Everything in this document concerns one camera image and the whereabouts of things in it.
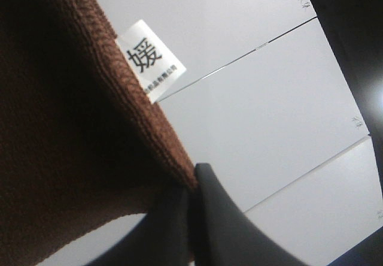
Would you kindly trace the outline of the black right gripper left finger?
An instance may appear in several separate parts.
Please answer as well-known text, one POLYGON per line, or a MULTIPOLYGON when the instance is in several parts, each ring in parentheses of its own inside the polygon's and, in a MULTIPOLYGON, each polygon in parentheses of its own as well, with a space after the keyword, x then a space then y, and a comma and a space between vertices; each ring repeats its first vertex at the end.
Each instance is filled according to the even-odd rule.
POLYGON ((186 189, 167 189, 133 230, 88 264, 187 265, 188 204, 186 189))

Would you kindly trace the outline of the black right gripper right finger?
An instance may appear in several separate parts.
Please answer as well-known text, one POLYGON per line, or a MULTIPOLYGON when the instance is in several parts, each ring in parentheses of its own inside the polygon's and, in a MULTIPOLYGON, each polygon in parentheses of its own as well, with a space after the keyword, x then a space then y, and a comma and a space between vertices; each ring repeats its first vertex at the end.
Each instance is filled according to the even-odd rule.
POLYGON ((196 265, 304 265, 256 227, 229 197, 210 164, 196 164, 193 254, 196 265))

